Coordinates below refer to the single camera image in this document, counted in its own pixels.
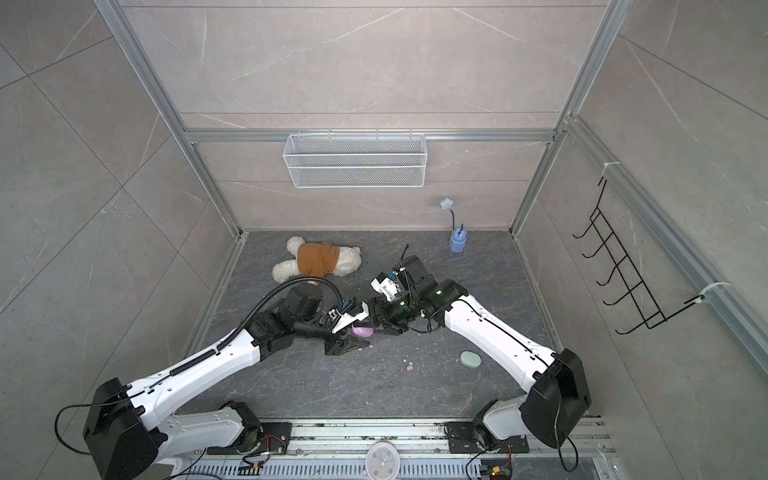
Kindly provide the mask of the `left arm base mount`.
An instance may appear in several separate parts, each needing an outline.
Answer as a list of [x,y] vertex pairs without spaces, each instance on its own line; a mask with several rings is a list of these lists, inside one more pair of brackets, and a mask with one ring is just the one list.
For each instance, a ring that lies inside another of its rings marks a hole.
[[210,447],[208,455],[258,455],[265,452],[284,453],[290,443],[291,422],[267,422],[249,425],[229,446]]

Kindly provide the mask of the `mint green charging case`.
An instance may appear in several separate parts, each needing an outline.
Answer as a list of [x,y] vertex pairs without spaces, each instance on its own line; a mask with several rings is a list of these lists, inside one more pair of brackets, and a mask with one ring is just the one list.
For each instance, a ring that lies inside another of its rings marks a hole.
[[476,369],[482,364],[482,358],[479,354],[465,350],[460,354],[459,362],[466,368]]

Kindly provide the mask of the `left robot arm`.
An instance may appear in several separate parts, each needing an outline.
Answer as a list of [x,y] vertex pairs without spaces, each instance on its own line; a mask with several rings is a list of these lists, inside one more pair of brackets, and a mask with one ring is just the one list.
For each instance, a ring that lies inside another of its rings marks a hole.
[[177,409],[229,376],[290,347],[298,337],[323,341],[329,356],[363,345],[352,326],[371,309],[345,301],[329,280],[302,276],[265,295],[237,327],[209,347],[158,373],[100,385],[87,404],[87,454],[103,479],[134,479],[159,460],[208,447],[253,448],[260,423],[241,402],[203,414]]

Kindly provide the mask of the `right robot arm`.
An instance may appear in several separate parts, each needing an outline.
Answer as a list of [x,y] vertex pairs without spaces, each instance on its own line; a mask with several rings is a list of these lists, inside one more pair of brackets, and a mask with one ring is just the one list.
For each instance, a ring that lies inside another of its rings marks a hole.
[[474,418],[472,435],[482,448],[527,435],[554,449],[568,441],[591,405],[577,354],[528,339],[457,282],[436,281],[416,256],[380,273],[371,286],[376,295],[367,305],[375,328],[398,335],[419,318],[436,322],[470,341],[518,383],[522,395],[492,401]]

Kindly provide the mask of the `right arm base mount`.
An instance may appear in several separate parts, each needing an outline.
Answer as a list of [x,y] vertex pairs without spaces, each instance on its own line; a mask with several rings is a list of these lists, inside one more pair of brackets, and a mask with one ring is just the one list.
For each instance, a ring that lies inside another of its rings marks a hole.
[[473,422],[447,422],[443,425],[443,431],[452,454],[476,454],[481,451],[523,454],[530,451],[525,435],[499,440]]

